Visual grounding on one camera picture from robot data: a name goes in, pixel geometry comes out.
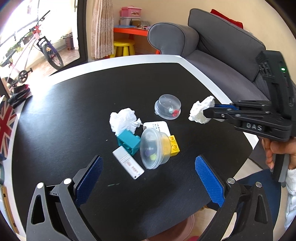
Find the person right hand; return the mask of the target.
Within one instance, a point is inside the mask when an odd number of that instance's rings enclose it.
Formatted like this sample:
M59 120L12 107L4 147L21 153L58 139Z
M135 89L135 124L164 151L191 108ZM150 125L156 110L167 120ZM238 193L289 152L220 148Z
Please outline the person right hand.
M271 141L267 138L261 140L263 149L266 154L266 164L270 169L274 168L274 154L289 154L290 164L288 168L290 170L295 169L296 166L296 141L295 137L290 138L287 142Z

